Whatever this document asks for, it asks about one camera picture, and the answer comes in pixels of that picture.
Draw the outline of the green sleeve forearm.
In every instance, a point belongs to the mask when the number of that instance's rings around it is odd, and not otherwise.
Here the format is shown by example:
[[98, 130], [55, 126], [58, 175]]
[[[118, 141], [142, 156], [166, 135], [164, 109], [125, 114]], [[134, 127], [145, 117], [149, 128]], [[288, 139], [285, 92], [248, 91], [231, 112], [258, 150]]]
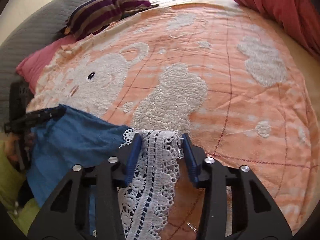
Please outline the green sleeve forearm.
[[27, 201], [21, 209], [16, 206], [18, 192], [26, 181], [25, 174], [14, 168], [18, 163], [15, 151], [15, 141], [17, 140], [16, 135], [1, 134], [1, 203], [15, 225], [24, 235], [27, 235], [40, 207], [34, 198]]

